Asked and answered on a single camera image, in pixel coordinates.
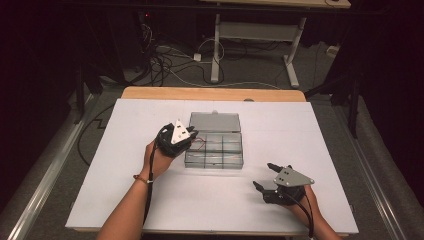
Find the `handheld controller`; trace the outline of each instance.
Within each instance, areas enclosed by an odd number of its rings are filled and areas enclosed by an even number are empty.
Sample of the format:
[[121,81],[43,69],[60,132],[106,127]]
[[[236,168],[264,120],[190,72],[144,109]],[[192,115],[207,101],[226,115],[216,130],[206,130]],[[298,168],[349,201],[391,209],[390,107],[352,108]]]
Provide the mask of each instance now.
[[268,163],[268,167],[278,173],[274,178],[274,183],[277,185],[276,190],[265,190],[262,185],[253,181],[256,190],[262,193],[266,203],[278,205],[294,205],[300,202],[305,196],[304,185],[314,183],[314,180],[305,175],[296,172],[289,165],[280,167],[272,163]]
[[164,126],[155,141],[163,154],[174,158],[190,148],[198,133],[193,126],[186,128],[177,120],[175,126],[172,123]]

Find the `person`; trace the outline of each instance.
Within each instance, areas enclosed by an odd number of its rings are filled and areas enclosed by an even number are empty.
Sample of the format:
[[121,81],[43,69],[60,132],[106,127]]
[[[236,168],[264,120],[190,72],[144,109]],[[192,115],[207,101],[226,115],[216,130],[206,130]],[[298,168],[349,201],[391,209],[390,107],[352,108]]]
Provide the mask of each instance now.
[[[153,141],[146,146],[144,165],[140,174],[103,224],[97,235],[98,240],[140,239],[142,226],[144,224],[144,211],[148,194],[147,179],[149,178],[150,154],[153,151],[153,146]],[[153,161],[154,179],[164,173],[173,160],[174,158],[163,154],[160,149],[156,149]],[[305,191],[312,208],[314,236],[318,239],[341,239],[322,216],[312,188],[306,185]],[[303,197],[300,203],[310,212],[311,210],[307,202],[308,199]],[[306,227],[309,227],[308,219],[299,206],[292,205],[283,207],[290,210]]]

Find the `desk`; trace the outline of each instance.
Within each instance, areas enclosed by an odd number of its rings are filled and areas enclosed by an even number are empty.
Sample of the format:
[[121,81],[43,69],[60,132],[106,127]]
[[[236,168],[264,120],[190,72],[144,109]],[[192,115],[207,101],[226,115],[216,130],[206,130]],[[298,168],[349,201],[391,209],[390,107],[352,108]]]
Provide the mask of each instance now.
[[[130,87],[122,97],[66,227],[98,230],[134,181],[144,146],[158,129],[176,119],[188,124],[193,111],[217,110],[240,115],[243,169],[185,169],[184,156],[179,156],[155,182],[145,232],[306,235],[289,211],[265,204],[254,188],[253,180],[275,188],[275,173],[267,162],[291,164],[314,178],[322,213],[336,232],[358,232],[313,110],[301,92]],[[256,102],[239,101],[244,99]]]
[[[205,2],[216,2],[217,4],[261,4],[273,6],[290,6],[303,8],[350,8],[348,0],[202,0]],[[293,59],[299,45],[300,37],[305,26],[306,17],[300,18],[298,25],[270,25],[257,23],[221,22],[220,14],[215,20],[215,44],[214,58],[212,61],[211,82],[219,81],[219,39],[242,38],[261,39],[270,41],[292,42],[290,53],[284,55],[284,63],[287,69],[290,84],[293,88],[299,88],[296,72],[293,67]]]

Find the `wooden edge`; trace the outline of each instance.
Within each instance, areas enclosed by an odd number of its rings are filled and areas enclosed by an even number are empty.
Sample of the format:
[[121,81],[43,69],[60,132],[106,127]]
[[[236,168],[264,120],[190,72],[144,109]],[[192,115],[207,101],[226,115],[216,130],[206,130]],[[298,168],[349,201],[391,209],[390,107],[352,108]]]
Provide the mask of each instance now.
[[178,88],[178,87],[127,87],[123,99],[205,100],[205,101],[257,101],[306,102],[299,90]]
[[[72,228],[77,232],[98,232],[100,228]],[[143,233],[149,234],[185,234],[185,235],[233,235],[233,236],[306,236],[304,232],[234,232],[234,231],[179,231],[179,230],[143,230]],[[348,237],[353,234],[340,233],[340,237]]]

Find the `cable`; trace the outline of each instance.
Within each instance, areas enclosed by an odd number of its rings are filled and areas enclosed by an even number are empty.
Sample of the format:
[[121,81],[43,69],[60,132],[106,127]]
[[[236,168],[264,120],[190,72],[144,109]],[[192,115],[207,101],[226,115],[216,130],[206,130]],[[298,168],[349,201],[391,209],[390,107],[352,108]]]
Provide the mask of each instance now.
[[178,45],[180,45],[180,46],[182,46],[182,47],[186,47],[187,49],[190,49],[193,53],[196,51],[192,46],[191,46],[191,44],[188,44],[188,43],[186,43],[186,42],[183,42],[183,41],[180,41],[180,40],[178,40],[178,39],[175,39],[175,38],[173,38],[172,36],[169,36],[169,35],[167,35],[166,33],[164,33],[164,32],[158,32],[158,35],[160,35],[160,36],[163,36],[163,37],[165,37],[165,38],[167,38],[168,40],[170,40],[171,42],[174,42],[174,43],[176,43],[176,44],[178,44]]
[[165,130],[165,128],[166,128],[166,126],[163,126],[159,130],[159,132],[156,135],[156,138],[154,140],[154,143],[153,143],[152,152],[150,153],[150,158],[149,158],[149,164],[150,164],[150,167],[149,167],[149,179],[147,181],[147,184],[148,184],[148,188],[147,188],[147,199],[146,199],[146,206],[144,207],[144,220],[143,220],[143,224],[146,222],[147,215],[149,214],[150,203],[152,201],[153,181],[154,181],[153,180],[153,174],[154,174],[154,172],[153,172],[153,161],[154,161],[154,158],[155,158],[155,152],[156,152],[156,149],[158,149],[157,144],[158,144],[159,136],[162,133],[162,131]]
[[309,198],[307,195],[306,196],[306,200],[308,201],[308,205],[309,205],[309,209],[311,210],[311,214],[308,213],[308,210],[306,210],[306,208],[296,199],[294,199],[292,196],[290,196],[289,194],[285,193],[285,192],[281,192],[281,194],[284,195],[284,197],[288,197],[290,198],[290,200],[292,200],[293,202],[296,203],[297,206],[300,207],[300,209],[302,209],[302,211],[305,213],[306,217],[308,218],[308,222],[309,222],[309,238],[313,238],[314,237],[314,221],[313,221],[313,217],[311,217],[312,215],[312,208],[311,208],[311,204],[309,202]]
[[200,66],[197,66],[197,65],[191,65],[191,66],[187,66],[187,67],[184,67],[184,68],[181,68],[181,69],[179,69],[179,70],[177,70],[177,71],[168,71],[168,72],[172,72],[172,74],[176,74],[176,73],[178,73],[178,72],[181,72],[181,71],[183,71],[183,70],[186,70],[186,69],[188,69],[188,68],[190,68],[190,67],[196,67],[196,68],[199,68],[200,70],[202,70],[202,78],[203,78],[203,81],[205,81],[206,82],[206,79],[205,79],[205,70],[202,68],[202,67],[200,67]]
[[206,42],[210,42],[210,41],[213,41],[213,42],[216,42],[216,43],[218,43],[220,46],[221,46],[221,48],[222,48],[222,56],[218,59],[218,60],[221,60],[221,59],[223,59],[224,58],[224,46],[222,45],[222,43],[220,43],[219,41],[215,41],[215,39],[212,39],[212,38],[210,38],[210,39],[206,39],[205,41],[203,41],[201,44],[200,44],[200,46],[197,48],[197,53],[200,53],[200,48],[206,43]]
[[85,127],[84,127],[84,129],[81,131],[81,134],[79,135],[79,137],[78,137],[78,141],[77,141],[77,150],[78,150],[78,154],[79,154],[79,156],[80,156],[80,158],[81,158],[81,160],[87,165],[87,166],[90,166],[91,164],[87,161],[87,159],[85,159],[85,157],[84,157],[84,155],[82,154],[82,151],[81,151],[81,138],[82,138],[82,136],[84,135],[84,133],[85,133],[85,131],[87,130],[87,128],[94,122],[94,121],[96,121],[96,122],[98,122],[98,125],[97,125],[97,129],[105,129],[106,127],[101,127],[101,124],[102,124],[102,122],[103,122],[103,119],[98,119],[98,117],[102,114],[102,113],[104,113],[104,112],[106,112],[108,109],[110,109],[110,108],[112,108],[113,106],[115,106],[115,104],[112,104],[112,105],[110,105],[109,107],[107,107],[107,108],[105,108],[105,109],[103,109],[100,113],[98,113]]
[[[236,45],[241,45],[243,47],[243,49],[244,49],[243,54],[242,54],[241,57],[231,59],[231,58],[228,58],[228,52],[231,51],[231,50],[232,51],[238,51],[238,49],[231,49],[231,48],[229,49],[227,47],[226,48],[226,52],[227,52],[226,59],[227,60],[230,60],[230,61],[237,61],[237,60],[243,59],[248,54],[251,54],[251,53],[258,53],[258,52],[261,52],[261,51],[272,51],[272,50],[275,50],[281,43],[283,43],[283,42],[278,42],[278,41],[266,41],[266,42],[263,42],[263,43],[259,43],[259,42],[256,42],[256,43],[246,43],[246,40],[244,40],[244,39],[239,39],[240,41],[234,41],[232,39],[227,39],[227,38],[221,38],[221,39],[223,40],[222,42],[227,41],[227,42],[230,42],[230,43],[234,43]],[[267,46],[266,47],[254,46],[254,45],[262,45],[262,44],[267,44]],[[256,51],[249,51],[248,48],[253,48],[253,49],[257,49],[257,50]]]
[[168,52],[166,52],[166,53],[161,53],[161,54],[168,54],[168,53],[169,53],[169,52],[171,52],[171,51],[176,51],[176,52],[182,53],[182,55],[172,54],[171,56],[174,56],[174,57],[185,57],[185,58],[193,59],[193,58],[192,58],[192,57],[190,57],[189,55],[185,54],[183,51],[178,50],[178,49],[173,48],[173,47],[170,47],[170,46],[159,45],[159,46],[157,46],[157,48],[168,48],[168,49],[169,49],[169,51],[168,51]]
[[[144,39],[143,39],[143,42],[142,42],[142,53],[144,53],[144,51],[143,51],[143,49],[148,49],[149,47],[150,47],[150,44],[152,43],[152,39],[153,39],[153,31],[152,31],[152,29],[147,25],[147,24],[142,24],[141,25],[142,27],[145,27],[146,29],[147,29],[147,33],[146,33],[146,35],[144,36]],[[144,44],[146,43],[146,40],[147,40],[147,37],[148,36],[150,36],[149,37],[149,41],[147,42],[147,45],[146,45],[146,47],[144,47]]]
[[172,75],[174,75],[178,80],[180,80],[181,82],[190,85],[190,86],[194,86],[194,87],[200,87],[200,88],[213,88],[213,87],[228,87],[228,86],[236,86],[236,85],[244,85],[244,84],[259,84],[259,85],[264,85],[264,86],[268,86],[271,88],[275,88],[278,90],[282,90],[279,87],[276,87],[274,85],[271,84],[267,84],[267,83],[261,83],[261,82],[241,82],[241,83],[230,83],[230,84],[223,84],[223,85],[213,85],[213,86],[208,86],[208,85],[199,85],[199,84],[195,84],[195,83],[190,83],[185,81],[184,79],[182,79],[180,76],[178,76],[174,71],[172,71],[171,69],[167,69],[165,68],[167,71],[169,71]]

